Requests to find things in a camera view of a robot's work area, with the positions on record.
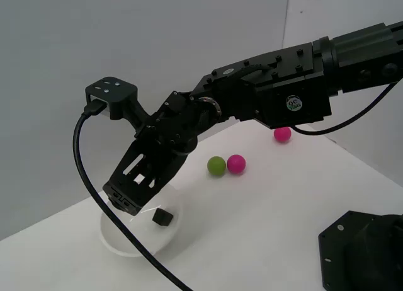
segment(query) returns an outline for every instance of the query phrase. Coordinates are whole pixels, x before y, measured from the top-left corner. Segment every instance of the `pink ball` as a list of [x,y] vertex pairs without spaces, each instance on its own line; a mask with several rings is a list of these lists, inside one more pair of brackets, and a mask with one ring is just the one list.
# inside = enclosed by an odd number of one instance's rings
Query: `pink ball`
[[275,129],[275,139],[280,143],[286,143],[291,138],[290,127]]
[[230,173],[239,174],[243,172],[245,167],[246,161],[242,156],[238,154],[233,154],[231,157],[228,158],[227,168]]

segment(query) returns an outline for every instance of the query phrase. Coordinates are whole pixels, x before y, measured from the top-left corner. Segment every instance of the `cable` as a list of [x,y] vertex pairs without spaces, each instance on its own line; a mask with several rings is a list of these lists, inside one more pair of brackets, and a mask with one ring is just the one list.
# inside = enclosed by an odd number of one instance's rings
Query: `cable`
[[74,129],[73,135],[73,153],[74,161],[82,182],[87,188],[89,194],[95,200],[102,211],[111,219],[111,221],[119,228],[119,230],[127,237],[127,239],[136,247],[137,250],[155,267],[160,271],[168,280],[173,282],[179,289],[183,291],[192,291],[188,286],[186,286],[181,280],[174,276],[167,268],[165,268],[153,255],[148,252],[148,250],[142,245],[142,243],[127,229],[127,227],[121,222],[121,220],[109,209],[106,203],[99,196],[98,192],[92,185],[88,178],[88,175],[82,165],[81,155],[80,155],[80,133],[84,122],[91,116],[97,115],[106,108],[106,104],[100,100],[93,100],[84,108],[84,113],[82,113],[80,119],[77,121],[76,127]]
[[324,130],[316,130],[314,132],[308,131],[308,130],[303,130],[303,129],[299,129],[298,127],[295,126],[291,126],[291,128],[303,135],[326,135],[329,134],[331,132],[335,132],[339,129],[342,129],[343,127],[346,127],[347,125],[350,125],[351,123],[357,121],[359,118],[361,118],[363,115],[365,115],[366,113],[368,113],[375,105],[377,105],[380,100],[382,100],[387,93],[389,93],[392,88],[394,88],[396,85],[396,83],[393,84],[389,84],[380,94],[379,96],[376,97],[375,100],[372,101],[371,104],[369,104],[366,108],[364,108],[362,111],[360,111],[359,113],[357,113],[355,116],[351,117],[350,119],[337,124],[336,126],[324,129]]

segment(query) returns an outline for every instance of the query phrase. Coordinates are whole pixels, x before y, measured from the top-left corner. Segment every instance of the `black robotic arm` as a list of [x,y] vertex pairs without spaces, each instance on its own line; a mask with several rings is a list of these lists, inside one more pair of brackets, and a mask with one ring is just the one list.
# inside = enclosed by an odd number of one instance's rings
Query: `black robotic arm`
[[103,189],[116,208],[135,215],[179,171],[197,137],[216,123],[235,117],[278,128],[323,120],[331,115],[329,97],[340,91],[400,81],[402,47],[403,22],[324,37],[215,69],[193,91],[172,92],[152,115],[138,102],[136,86],[103,78],[86,88],[87,102],[104,101],[112,120],[124,118],[136,130]]

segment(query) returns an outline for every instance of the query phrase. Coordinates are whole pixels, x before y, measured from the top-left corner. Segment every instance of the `gray wall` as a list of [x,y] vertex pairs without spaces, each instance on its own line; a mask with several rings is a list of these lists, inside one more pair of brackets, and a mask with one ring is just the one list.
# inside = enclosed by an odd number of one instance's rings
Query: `gray wall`
[[[403,20],[403,0],[290,0],[284,45],[336,37],[377,23]],[[333,115],[313,124],[331,127],[357,114],[385,88],[366,89],[331,98]],[[398,84],[372,111],[329,134],[347,151],[403,186],[403,84]]]
[[[0,239],[87,197],[71,152],[84,88],[139,87],[152,112],[212,69],[280,49],[287,0],[0,0]],[[98,189],[133,139],[127,122],[85,124]]]

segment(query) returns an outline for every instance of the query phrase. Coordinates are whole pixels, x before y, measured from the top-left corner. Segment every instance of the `white tabletop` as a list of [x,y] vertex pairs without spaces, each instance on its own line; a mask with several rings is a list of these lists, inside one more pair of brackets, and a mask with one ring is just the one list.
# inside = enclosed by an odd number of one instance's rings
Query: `white tabletop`
[[[246,158],[242,176],[207,175],[211,156],[231,154]],[[330,140],[281,145],[257,122],[199,143],[172,185],[184,219],[156,257],[193,290],[320,291],[320,232],[348,210],[403,210],[401,187]],[[89,198],[1,241],[2,290],[176,290],[145,259],[109,252],[100,215]]]

